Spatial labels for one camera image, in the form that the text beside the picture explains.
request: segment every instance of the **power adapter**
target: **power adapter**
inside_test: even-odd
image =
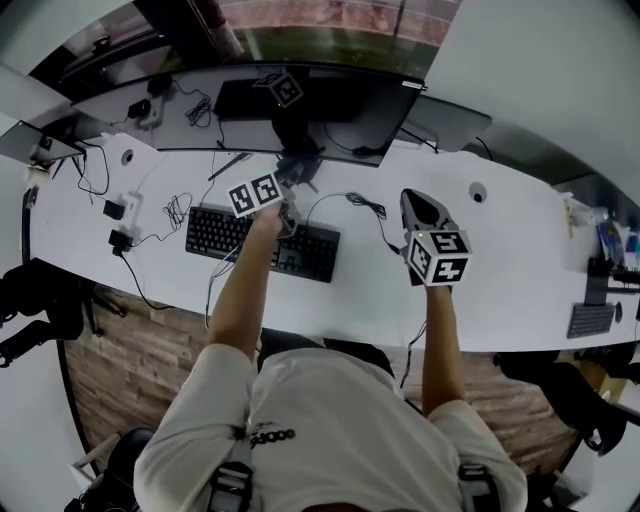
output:
[[[104,202],[104,210],[102,210],[107,217],[111,217],[113,220],[120,220],[124,217],[124,206],[108,199]]]
[[[147,99],[140,100],[129,106],[127,117],[129,119],[138,119],[149,115],[151,111],[151,102]]]
[[[116,231],[115,229],[111,230],[111,235],[109,235],[109,245],[113,245],[112,253],[115,256],[120,257],[122,256],[122,253],[129,252],[132,242],[133,238],[126,233]]]

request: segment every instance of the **black chair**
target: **black chair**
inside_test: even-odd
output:
[[[614,379],[629,379],[634,384],[640,383],[640,363],[632,363],[631,360],[638,347],[637,341],[609,345],[607,347],[594,347],[576,352],[578,361],[591,361],[602,366],[607,375]]]
[[[35,320],[0,343],[0,368],[8,367],[46,341],[78,339],[84,328],[83,302],[92,333],[98,336],[104,333],[95,326],[92,304],[119,316],[127,314],[123,308],[114,307],[98,297],[94,285],[38,259],[9,270],[0,280],[0,328],[18,313],[34,316],[45,311],[49,321]]]
[[[602,399],[570,363],[555,363],[557,351],[501,352],[494,362],[510,379],[540,386],[558,417],[577,430],[599,456],[613,450],[624,435],[627,420]]]
[[[125,434],[109,455],[102,475],[79,498],[72,500],[65,512],[105,512],[113,508],[125,512],[138,510],[133,493],[133,470],[153,434],[153,430],[144,427]]]

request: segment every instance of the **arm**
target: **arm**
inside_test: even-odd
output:
[[[206,347],[136,461],[143,510],[205,510],[208,482],[227,458],[249,411],[251,360],[260,335],[279,208],[255,220],[212,315]]]
[[[422,373],[422,414],[438,406],[464,400],[462,360],[456,314],[446,286],[427,288],[427,339]]]
[[[265,208],[253,222],[242,251],[211,315],[209,342],[235,347],[253,360],[262,328],[267,280],[280,206]]]
[[[462,358],[456,315],[446,286],[427,288],[427,340],[422,374],[422,412],[449,439],[461,463],[481,464],[498,488],[500,509],[522,512],[527,505],[524,473],[480,416],[464,402]]]

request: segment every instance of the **person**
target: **person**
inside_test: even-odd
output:
[[[271,355],[255,377],[278,212],[253,222],[214,307],[210,345],[136,463],[141,509],[209,510],[212,476],[246,432],[253,510],[463,510],[458,471],[475,463],[491,475],[500,510],[523,511],[524,474],[464,401],[447,287],[426,291],[422,415],[389,372],[319,346]]]

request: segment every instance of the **white t-shirt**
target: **white t-shirt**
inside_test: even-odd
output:
[[[245,426],[262,512],[328,503],[462,510],[461,461],[489,470],[502,512],[526,507],[524,474],[465,402],[444,404],[427,420],[389,374],[354,357],[292,350],[267,358],[256,378],[245,354],[212,345],[136,463],[142,510],[207,510],[210,479]]]

